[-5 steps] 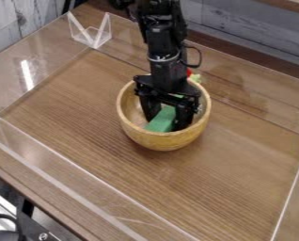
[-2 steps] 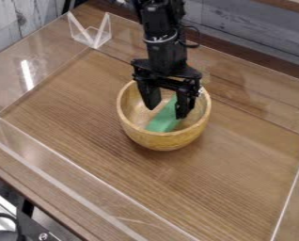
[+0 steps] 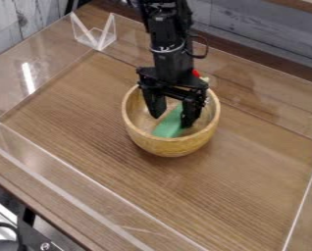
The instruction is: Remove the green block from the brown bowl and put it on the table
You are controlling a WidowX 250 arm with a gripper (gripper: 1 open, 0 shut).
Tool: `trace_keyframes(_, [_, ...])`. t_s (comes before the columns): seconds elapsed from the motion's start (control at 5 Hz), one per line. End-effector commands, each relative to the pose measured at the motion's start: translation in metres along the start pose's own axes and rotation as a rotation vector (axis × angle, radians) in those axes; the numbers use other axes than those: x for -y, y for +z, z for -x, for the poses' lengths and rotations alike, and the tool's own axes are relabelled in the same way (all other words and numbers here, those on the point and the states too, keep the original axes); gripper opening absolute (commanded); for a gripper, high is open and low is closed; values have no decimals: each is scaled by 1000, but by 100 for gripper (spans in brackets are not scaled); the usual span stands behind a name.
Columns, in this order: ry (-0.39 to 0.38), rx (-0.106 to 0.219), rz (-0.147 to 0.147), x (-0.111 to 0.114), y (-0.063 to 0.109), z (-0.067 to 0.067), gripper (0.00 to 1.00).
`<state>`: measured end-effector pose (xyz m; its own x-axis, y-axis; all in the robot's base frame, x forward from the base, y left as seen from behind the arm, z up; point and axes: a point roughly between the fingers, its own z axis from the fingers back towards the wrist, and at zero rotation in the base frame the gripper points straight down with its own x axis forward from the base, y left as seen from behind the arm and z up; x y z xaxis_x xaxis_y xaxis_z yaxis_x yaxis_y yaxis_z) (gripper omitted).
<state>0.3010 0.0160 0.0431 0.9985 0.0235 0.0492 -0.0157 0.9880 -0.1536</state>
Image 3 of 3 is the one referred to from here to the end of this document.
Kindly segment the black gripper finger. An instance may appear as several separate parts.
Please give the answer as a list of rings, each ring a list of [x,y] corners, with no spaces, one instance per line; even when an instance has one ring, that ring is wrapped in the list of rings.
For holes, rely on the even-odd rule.
[[[141,92],[148,112],[151,116],[156,119],[165,110],[164,95],[159,89],[143,88]]]
[[[199,119],[203,103],[198,98],[181,101],[180,125],[189,127]]]

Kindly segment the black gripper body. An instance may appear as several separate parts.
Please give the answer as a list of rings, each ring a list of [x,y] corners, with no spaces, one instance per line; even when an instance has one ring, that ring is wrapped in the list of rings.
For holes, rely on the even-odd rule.
[[[206,55],[193,55],[187,48],[177,50],[151,50],[153,65],[139,67],[139,87],[159,89],[165,97],[179,100],[198,98],[204,106],[207,85],[192,75],[193,59]]]

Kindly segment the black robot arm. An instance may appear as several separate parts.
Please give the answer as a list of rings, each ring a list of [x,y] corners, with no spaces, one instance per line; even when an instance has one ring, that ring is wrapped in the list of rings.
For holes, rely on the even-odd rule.
[[[199,119],[207,98],[207,84],[193,74],[193,60],[207,57],[208,49],[195,54],[192,39],[204,37],[191,32],[192,12],[185,0],[137,0],[153,65],[139,67],[137,85],[151,116],[165,110],[165,97],[181,102],[180,126]]]

